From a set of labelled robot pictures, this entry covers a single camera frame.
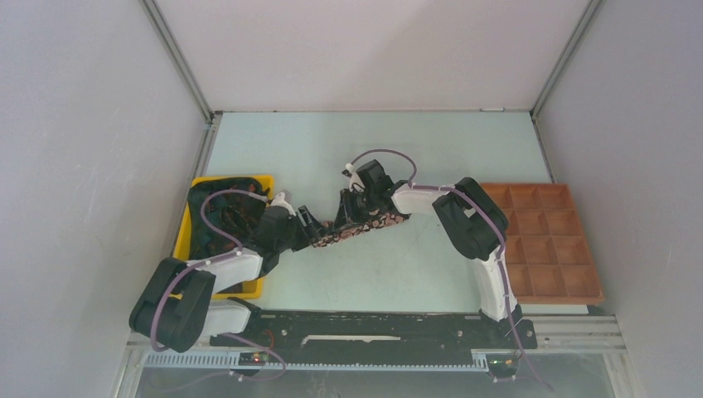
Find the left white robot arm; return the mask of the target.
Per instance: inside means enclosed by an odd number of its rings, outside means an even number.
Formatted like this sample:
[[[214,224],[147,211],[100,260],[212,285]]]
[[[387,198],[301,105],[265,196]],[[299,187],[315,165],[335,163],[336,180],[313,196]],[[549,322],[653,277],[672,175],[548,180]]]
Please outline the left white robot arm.
[[[151,339],[157,351],[188,351],[207,334],[230,335],[242,345],[259,341],[262,323],[251,308],[230,300],[217,310],[212,296],[235,284],[267,275],[286,250],[304,249],[322,238],[326,226],[307,207],[291,212],[269,206],[245,241],[202,260],[161,260],[128,318],[129,327]]]

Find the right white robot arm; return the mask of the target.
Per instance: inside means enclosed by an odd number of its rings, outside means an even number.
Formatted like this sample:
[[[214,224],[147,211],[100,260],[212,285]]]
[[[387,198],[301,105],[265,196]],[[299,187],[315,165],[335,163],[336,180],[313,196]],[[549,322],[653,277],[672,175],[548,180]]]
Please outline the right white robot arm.
[[[516,334],[510,317],[517,306],[505,260],[509,222],[476,180],[465,177],[441,187],[407,181],[355,182],[341,191],[328,240],[399,224],[414,214],[436,215],[454,249],[475,264],[480,314],[487,318],[483,338],[494,347],[506,345]]]

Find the pink rose floral tie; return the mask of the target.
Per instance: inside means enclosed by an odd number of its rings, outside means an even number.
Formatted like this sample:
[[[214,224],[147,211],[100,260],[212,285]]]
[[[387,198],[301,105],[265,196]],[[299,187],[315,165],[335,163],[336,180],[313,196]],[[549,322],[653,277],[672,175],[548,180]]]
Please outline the pink rose floral tie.
[[[377,212],[373,214],[369,220],[363,221],[362,223],[346,222],[340,226],[335,226],[333,221],[323,221],[322,232],[320,232],[319,237],[312,242],[312,246],[315,248],[328,247],[368,232],[397,226],[409,219],[410,215],[390,211],[383,213]]]

